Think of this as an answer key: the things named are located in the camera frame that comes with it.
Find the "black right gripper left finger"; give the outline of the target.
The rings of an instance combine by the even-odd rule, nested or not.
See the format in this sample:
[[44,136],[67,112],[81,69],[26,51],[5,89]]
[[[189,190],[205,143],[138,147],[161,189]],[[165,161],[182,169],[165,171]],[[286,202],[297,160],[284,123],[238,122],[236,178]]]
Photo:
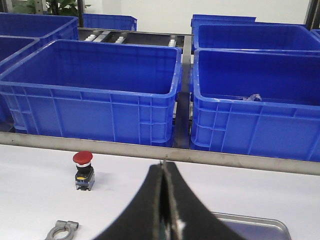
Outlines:
[[131,202],[97,240],[159,240],[161,164],[149,167],[144,182]]

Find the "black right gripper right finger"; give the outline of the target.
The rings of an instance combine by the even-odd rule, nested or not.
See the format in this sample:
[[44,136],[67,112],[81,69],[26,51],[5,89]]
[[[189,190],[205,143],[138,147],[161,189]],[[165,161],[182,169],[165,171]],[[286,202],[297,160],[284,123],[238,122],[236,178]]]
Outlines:
[[174,162],[162,164],[162,186],[166,190],[166,237],[168,240],[243,240],[220,221],[198,199]]

